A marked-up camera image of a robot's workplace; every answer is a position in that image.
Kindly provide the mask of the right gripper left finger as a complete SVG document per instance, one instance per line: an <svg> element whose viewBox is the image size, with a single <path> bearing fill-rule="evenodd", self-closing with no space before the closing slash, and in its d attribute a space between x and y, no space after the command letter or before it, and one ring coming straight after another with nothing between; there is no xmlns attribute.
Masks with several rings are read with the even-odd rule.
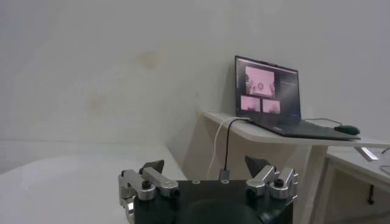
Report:
<svg viewBox="0 0 390 224"><path fill-rule="evenodd" d="M122 170L118 175L119 200L137 197L141 201L153 200L159 193L166 198L180 196L179 183L162 174L164 160L148 162L139 169Z"/></svg>

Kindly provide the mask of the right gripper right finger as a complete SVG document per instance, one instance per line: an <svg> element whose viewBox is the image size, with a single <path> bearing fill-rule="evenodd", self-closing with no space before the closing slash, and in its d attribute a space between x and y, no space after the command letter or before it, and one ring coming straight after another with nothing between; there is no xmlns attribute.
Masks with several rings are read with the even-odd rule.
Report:
<svg viewBox="0 0 390 224"><path fill-rule="evenodd" d="M279 171L265 159L251 156L244 158L251 174L246 181L246 191L249 197L264 196L266 191L277 200L296 199L299 174L293 168L286 167Z"/></svg>

